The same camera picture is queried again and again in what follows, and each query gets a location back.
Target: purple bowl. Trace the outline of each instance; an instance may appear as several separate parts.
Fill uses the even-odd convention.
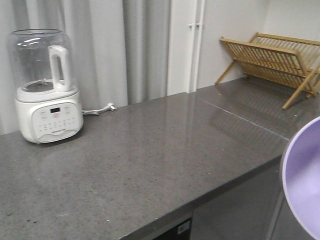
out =
[[[280,172],[292,213],[314,239],[320,240],[320,117],[290,140],[282,155]]]

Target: stone countertop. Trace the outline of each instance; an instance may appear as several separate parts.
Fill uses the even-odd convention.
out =
[[[56,143],[0,136],[0,239],[140,239],[281,155],[319,115],[318,99],[283,111],[288,96],[264,87],[235,80],[129,105]]]

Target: curtain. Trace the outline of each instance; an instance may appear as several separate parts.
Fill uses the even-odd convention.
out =
[[[7,35],[60,29],[70,37],[82,108],[164,97],[170,0],[0,0],[0,134],[17,131]]]

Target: power cord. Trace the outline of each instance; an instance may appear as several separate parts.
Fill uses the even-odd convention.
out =
[[[117,108],[115,107],[115,104],[113,102],[108,103],[107,106],[105,106],[104,108],[101,109],[97,109],[97,110],[82,110],[82,115],[83,116],[87,116],[87,115],[93,115],[93,116],[99,116],[100,114],[106,112],[106,111],[114,111],[117,110]]]

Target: wooden dish rack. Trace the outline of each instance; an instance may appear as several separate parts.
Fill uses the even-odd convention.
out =
[[[320,42],[285,36],[256,33],[250,42],[221,37],[233,62],[219,77],[218,84],[239,63],[244,73],[295,88],[283,105],[288,108],[302,92],[316,97],[320,87]]]

